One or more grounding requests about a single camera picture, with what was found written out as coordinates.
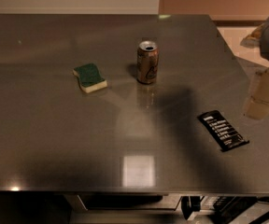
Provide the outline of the orange soda can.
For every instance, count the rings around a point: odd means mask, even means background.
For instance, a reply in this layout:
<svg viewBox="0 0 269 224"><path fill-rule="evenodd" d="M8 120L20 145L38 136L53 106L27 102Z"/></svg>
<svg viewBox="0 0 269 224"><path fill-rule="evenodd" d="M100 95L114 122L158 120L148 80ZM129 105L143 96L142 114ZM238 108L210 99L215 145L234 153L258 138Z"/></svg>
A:
<svg viewBox="0 0 269 224"><path fill-rule="evenodd" d="M137 49L137 80L143 84L156 81L159 51L154 41L142 41Z"/></svg>

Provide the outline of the black rxbar chocolate wrapper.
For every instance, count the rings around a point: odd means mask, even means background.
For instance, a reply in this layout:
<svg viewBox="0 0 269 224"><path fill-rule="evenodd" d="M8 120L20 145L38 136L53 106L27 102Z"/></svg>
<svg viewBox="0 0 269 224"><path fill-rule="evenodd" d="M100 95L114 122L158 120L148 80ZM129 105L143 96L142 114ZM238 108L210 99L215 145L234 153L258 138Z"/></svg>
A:
<svg viewBox="0 0 269 224"><path fill-rule="evenodd" d="M218 110L205 112L198 116L222 151L241 147L249 143Z"/></svg>

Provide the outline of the dark items under table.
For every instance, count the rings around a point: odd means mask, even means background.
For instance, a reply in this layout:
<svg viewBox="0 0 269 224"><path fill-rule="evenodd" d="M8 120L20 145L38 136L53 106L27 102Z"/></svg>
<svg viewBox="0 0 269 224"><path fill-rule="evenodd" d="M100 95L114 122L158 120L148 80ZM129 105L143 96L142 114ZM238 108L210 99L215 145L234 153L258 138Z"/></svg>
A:
<svg viewBox="0 0 269 224"><path fill-rule="evenodd" d="M180 206L195 223L206 217L209 224L269 224L269 197L183 196Z"/></svg>

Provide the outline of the green and yellow sponge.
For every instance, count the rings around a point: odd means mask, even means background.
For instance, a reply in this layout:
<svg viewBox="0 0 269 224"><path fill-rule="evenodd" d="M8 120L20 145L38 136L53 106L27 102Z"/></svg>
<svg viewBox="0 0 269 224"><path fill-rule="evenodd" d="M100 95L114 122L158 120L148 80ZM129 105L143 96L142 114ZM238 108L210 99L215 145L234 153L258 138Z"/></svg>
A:
<svg viewBox="0 0 269 224"><path fill-rule="evenodd" d="M87 63L73 69L73 75L78 78L78 84L85 93L99 91L107 87L107 81L100 75L94 63Z"/></svg>

